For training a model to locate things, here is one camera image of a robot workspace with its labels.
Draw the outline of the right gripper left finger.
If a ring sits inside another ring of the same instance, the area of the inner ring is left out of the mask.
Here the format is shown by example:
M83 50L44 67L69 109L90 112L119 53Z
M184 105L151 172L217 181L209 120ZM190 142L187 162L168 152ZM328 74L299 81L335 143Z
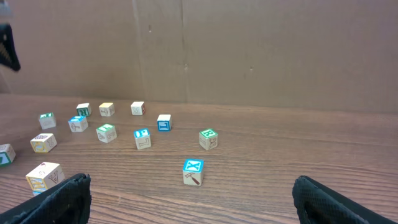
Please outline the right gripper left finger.
M88 223L91 178L80 173L1 214L1 223Z

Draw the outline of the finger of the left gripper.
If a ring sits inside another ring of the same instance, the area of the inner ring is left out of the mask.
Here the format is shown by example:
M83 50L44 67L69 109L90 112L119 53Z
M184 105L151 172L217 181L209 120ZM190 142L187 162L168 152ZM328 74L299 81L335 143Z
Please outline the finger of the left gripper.
M19 59L16 54L14 39L12 35L12 27L10 24L1 24L1 65L18 72L21 69Z

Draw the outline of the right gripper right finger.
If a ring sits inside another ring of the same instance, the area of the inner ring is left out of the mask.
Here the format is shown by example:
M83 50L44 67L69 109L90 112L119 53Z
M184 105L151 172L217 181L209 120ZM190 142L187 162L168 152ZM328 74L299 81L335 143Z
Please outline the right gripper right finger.
M301 224L397 224L304 175L292 196Z

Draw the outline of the wooden block airplane drawing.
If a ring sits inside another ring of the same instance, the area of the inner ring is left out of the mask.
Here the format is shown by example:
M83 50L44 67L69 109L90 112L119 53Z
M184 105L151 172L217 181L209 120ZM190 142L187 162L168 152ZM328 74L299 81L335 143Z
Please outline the wooden block airplane drawing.
M65 174L60 164L42 162L25 177L33 191L43 192L61 183Z

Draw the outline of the white block green number side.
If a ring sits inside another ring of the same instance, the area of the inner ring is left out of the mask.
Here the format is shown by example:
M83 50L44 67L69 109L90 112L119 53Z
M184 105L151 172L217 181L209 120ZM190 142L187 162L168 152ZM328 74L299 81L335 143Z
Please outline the white block green number side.
M15 156L16 153L11 144L0 145L0 166L12 164Z

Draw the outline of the blue letter P block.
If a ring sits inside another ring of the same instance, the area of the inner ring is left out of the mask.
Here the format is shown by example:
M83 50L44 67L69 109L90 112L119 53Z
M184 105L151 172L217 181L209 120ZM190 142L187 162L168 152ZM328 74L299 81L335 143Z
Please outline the blue letter P block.
M134 139L138 150L151 147L150 132L147 128L134 131Z

